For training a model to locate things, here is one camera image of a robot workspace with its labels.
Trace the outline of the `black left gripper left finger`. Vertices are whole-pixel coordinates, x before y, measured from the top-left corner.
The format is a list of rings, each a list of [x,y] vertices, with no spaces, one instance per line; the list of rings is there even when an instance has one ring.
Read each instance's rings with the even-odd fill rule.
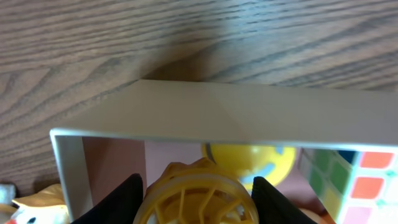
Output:
[[[132,224],[143,197],[142,177],[132,174],[72,224]]]

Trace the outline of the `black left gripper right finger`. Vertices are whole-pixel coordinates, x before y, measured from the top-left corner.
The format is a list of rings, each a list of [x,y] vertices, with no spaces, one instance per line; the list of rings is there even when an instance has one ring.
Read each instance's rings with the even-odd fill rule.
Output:
[[[259,224],[316,224],[263,177],[255,177],[251,198]]]

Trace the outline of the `yellow ball with grey stripes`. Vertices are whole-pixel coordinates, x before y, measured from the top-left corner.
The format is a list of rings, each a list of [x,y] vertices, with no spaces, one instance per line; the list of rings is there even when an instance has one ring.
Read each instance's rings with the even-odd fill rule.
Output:
[[[290,146],[203,144],[202,155],[237,177],[251,191],[255,177],[273,186],[281,183],[295,164],[296,148]]]

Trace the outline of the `white plush duck toy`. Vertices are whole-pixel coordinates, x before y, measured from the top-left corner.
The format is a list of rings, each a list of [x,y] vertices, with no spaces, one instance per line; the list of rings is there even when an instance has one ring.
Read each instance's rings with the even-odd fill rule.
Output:
[[[69,223],[69,212],[60,184],[21,198],[16,197],[14,185],[1,184],[1,224]]]

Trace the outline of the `small orange round wheel toy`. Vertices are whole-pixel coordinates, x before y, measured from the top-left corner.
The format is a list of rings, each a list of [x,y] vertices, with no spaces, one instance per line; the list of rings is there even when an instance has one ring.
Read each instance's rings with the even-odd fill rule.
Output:
[[[257,224],[257,208],[238,178],[202,158],[170,163],[147,190],[133,224]]]

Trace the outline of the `colourful puzzle cube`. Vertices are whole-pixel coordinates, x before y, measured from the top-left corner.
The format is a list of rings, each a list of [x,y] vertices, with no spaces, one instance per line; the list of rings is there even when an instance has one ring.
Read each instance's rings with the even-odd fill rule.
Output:
[[[298,169],[335,223],[397,224],[397,154],[303,149]]]

